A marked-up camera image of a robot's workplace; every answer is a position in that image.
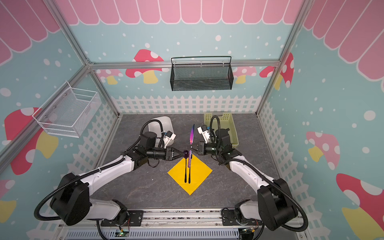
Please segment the purple metal fork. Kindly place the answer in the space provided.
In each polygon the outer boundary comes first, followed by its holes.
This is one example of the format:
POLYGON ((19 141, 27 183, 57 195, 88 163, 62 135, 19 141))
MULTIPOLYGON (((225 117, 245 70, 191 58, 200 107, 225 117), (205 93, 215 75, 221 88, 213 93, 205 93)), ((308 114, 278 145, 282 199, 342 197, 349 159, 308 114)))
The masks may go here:
POLYGON ((189 184, 191 183, 192 157, 193 157, 193 153, 192 153, 192 151, 190 150, 190 151, 189 151, 189 157, 188 157, 188 168, 189 168, 188 183, 189 183, 189 184))

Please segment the purple metal spoon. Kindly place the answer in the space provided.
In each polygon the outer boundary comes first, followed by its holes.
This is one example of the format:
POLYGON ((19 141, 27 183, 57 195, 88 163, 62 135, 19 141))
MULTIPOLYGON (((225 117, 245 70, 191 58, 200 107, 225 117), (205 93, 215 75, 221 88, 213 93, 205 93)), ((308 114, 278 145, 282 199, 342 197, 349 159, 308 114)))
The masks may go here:
POLYGON ((185 183, 187 182, 187 168, 188 168, 188 161, 189 161, 189 151, 184 150, 184 159, 185 159, 185 183))

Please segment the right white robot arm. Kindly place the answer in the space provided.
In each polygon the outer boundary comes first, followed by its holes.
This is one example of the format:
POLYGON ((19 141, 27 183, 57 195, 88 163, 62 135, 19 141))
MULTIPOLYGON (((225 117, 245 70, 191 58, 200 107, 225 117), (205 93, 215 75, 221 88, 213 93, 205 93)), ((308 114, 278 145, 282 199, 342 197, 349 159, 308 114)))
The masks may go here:
POLYGON ((283 179, 275 180, 254 167, 233 147, 229 129, 212 130, 203 125, 197 129, 203 141, 194 143, 190 137, 191 149, 200 156, 211 155, 219 165, 227 167, 240 176, 257 194, 257 200, 243 200, 223 216, 225 222, 237 221, 245 225, 252 221, 263 224, 274 231, 288 228, 287 223, 299 215, 297 203, 283 179))

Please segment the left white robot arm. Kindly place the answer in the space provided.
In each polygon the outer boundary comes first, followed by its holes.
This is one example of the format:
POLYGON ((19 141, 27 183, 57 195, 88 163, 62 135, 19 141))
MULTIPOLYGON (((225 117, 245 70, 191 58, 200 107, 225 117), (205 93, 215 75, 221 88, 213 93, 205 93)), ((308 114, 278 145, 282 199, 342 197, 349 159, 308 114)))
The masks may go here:
POLYGON ((117 226, 127 224, 130 214, 124 204, 118 200, 95 200, 91 196, 112 180, 147 164, 149 159, 173 161, 181 158, 181 151, 168 146, 175 137, 171 131, 163 133, 156 146, 157 134, 145 132, 133 147, 109 164, 78 176, 65 175, 59 185, 61 190, 52 197, 51 209, 68 226, 82 220, 106 220, 117 226))

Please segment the yellow paper napkin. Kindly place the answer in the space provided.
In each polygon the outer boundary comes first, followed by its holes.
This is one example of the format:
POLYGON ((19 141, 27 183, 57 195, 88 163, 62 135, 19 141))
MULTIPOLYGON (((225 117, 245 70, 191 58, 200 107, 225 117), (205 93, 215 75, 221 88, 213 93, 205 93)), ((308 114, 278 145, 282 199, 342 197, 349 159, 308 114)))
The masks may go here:
POLYGON ((192 195, 195 190, 206 180, 211 174, 212 169, 203 163, 197 156, 192 156, 191 167, 187 168, 185 174, 186 159, 180 160, 172 169, 168 171, 169 176, 189 195, 192 195))

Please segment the green perforated plastic basket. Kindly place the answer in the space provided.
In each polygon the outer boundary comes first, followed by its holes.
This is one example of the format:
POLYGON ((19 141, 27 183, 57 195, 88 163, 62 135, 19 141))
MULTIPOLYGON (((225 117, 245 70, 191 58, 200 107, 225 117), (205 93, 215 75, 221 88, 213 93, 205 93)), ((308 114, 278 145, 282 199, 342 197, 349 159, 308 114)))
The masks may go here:
POLYGON ((239 145, 239 139, 235 127, 234 118, 231 113, 205 113, 204 124, 210 127, 211 118, 217 115, 220 119, 221 129, 229 129, 230 140, 232 146, 236 148, 239 145))

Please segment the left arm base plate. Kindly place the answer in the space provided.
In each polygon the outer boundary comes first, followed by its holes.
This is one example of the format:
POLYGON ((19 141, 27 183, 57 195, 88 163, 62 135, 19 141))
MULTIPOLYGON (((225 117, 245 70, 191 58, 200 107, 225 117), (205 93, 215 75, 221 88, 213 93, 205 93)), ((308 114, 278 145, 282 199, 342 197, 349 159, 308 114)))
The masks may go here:
POLYGON ((128 210, 121 211, 112 220, 102 220, 102 227, 140 227, 143 220, 144 211, 128 210))

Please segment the black mesh wall basket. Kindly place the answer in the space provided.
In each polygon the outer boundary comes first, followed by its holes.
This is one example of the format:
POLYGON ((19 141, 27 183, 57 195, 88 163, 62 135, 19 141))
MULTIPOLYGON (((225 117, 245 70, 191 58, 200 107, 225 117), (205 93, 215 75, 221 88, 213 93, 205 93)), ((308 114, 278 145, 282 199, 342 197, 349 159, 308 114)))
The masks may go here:
POLYGON ((171 58, 173 91, 231 90, 234 82, 231 56, 171 58))

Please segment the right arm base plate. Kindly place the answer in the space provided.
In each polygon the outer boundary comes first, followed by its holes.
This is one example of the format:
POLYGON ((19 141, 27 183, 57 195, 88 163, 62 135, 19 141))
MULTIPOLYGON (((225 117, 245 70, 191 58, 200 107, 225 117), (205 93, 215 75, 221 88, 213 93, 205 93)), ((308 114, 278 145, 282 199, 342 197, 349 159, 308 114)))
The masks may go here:
POLYGON ((261 226, 262 221, 256 219, 246 219, 239 210, 223 208, 221 210, 223 226, 261 226))

